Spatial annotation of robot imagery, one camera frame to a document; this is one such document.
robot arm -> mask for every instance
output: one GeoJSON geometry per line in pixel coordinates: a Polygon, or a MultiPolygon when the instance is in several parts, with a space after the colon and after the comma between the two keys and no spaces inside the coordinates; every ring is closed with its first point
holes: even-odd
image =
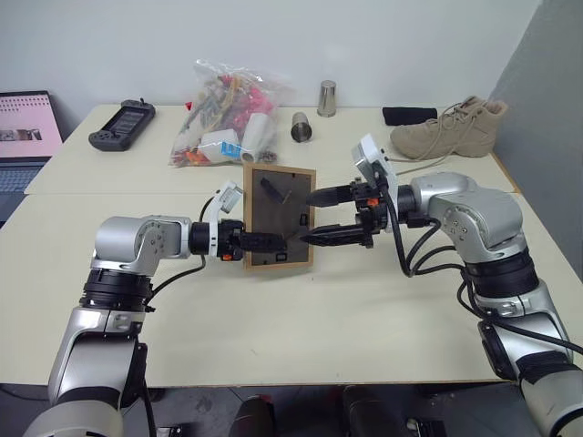
{"type": "Polygon", "coordinates": [[[71,312],[48,383],[52,408],[26,437],[123,433],[119,410],[146,396],[146,344],[138,341],[153,296],[150,278],[161,259],[191,253],[239,260],[243,251],[285,249],[280,236],[248,233],[238,220],[218,220],[242,191],[226,183],[208,207],[209,222],[184,217],[114,217],[97,231],[91,270],[71,312]]]}
{"type": "MultiPolygon", "coordinates": [[[[308,199],[319,207],[354,201],[356,224],[316,228],[303,239],[319,246],[371,248],[373,235],[393,228],[392,215],[408,227],[437,223],[465,264],[460,269],[470,283],[473,312],[482,319],[478,329],[495,374],[519,384],[544,436],[583,435],[583,371],[573,364],[565,342],[541,340],[568,341],[568,336],[528,255],[518,204],[507,193],[480,188],[455,173],[414,178],[394,189],[395,196],[387,187],[394,180],[389,163],[378,150],[363,145],[370,141],[365,137],[353,150],[366,182],[356,179],[348,186],[317,190],[308,199]]],[[[394,234],[397,242],[398,225],[394,234]]],[[[406,263],[402,268],[414,275],[406,263]]]]}

hiking boot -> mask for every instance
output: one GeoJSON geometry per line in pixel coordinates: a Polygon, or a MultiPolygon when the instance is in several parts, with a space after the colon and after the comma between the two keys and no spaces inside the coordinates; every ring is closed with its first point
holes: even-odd
{"type": "Polygon", "coordinates": [[[502,101],[489,102],[470,96],[450,106],[437,119],[396,127],[391,132],[391,141],[403,155],[415,161],[452,153],[484,157],[494,148],[498,125],[507,109],[502,101]]]}

table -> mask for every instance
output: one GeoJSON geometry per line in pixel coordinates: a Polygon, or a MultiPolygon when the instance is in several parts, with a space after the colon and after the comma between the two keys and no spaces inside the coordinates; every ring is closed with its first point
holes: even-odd
{"type": "MultiPolygon", "coordinates": [[[[134,146],[123,153],[106,153],[91,147],[89,133],[99,130],[118,110],[118,105],[96,107],[71,134],[59,153],[33,180],[26,194],[206,194],[220,188],[226,179],[242,184],[239,165],[206,168],[173,168],[168,165],[174,137],[187,111],[183,106],[158,106],[157,114],[134,146]]],[[[279,164],[316,168],[318,188],[344,185],[360,174],[354,168],[351,148],[371,133],[378,147],[396,155],[390,145],[390,127],[380,108],[339,108],[334,117],[316,114],[314,107],[283,107],[278,113],[279,164]],[[290,135],[292,114],[303,111],[312,126],[307,143],[295,143],[290,135]]],[[[394,163],[397,171],[421,164],[394,163]]],[[[434,171],[471,175],[484,187],[506,192],[515,187],[493,156],[467,159],[451,156],[438,167],[406,174],[400,183],[434,171]]]]}
{"type": "MultiPolygon", "coordinates": [[[[518,194],[537,272],[571,339],[583,343],[583,286],[518,194]]],[[[202,194],[66,194],[25,199],[0,230],[0,382],[45,384],[87,278],[99,224],[112,215],[197,217],[202,194]]],[[[242,217],[241,204],[231,215],[242,217]]],[[[320,209],[317,225],[352,222],[320,209]]],[[[405,229],[411,247],[420,229],[405,229]]],[[[427,249],[447,244],[438,233],[427,249]]],[[[441,261],[458,260],[453,253],[441,261]]],[[[160,263],[154,284],[197,265],[160,263]]],[[[390,236],[374,249],[315,248],[310,269],[248,273],[212,259],[154,300],[141,340],[151,386],[493,381],[476,320],[455,301],[459,276],[414,279],[390,236]]],[[[577,356],[579,366],[583,361],[577,356]]]]}

black case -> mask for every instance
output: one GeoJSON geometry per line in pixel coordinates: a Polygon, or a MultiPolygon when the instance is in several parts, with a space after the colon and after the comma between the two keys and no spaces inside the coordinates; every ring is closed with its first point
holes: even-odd
{"type": "Polygon", "coordinates": [[[98,131],[89,134],[91,146],[104,152],[128,150],[156,115],[156,108],[141,100],[121,102],[119,111],[98,131]]]}
{"type": "Polygon", "coordinates": [[[437,118],[434,107],[384,107],[384,123],[387,126],[418,125],[429,118],[437,118]]]}

metal cup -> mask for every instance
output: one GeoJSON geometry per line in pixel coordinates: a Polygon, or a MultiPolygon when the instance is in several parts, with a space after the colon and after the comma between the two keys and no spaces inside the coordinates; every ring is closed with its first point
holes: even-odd
{"type": "Polygon", "coordinates": [[[312,137],[312,128],[303,112],[296,112],[291,118],[291,137],[298,143],[303,143],[312,137]]]}
{"type": "Polygon", "coordinates": [[[336,82],[324,80],[320,84],[318,115],[321,117],[332,117],[334,114],[336,114],[336,82]]]}

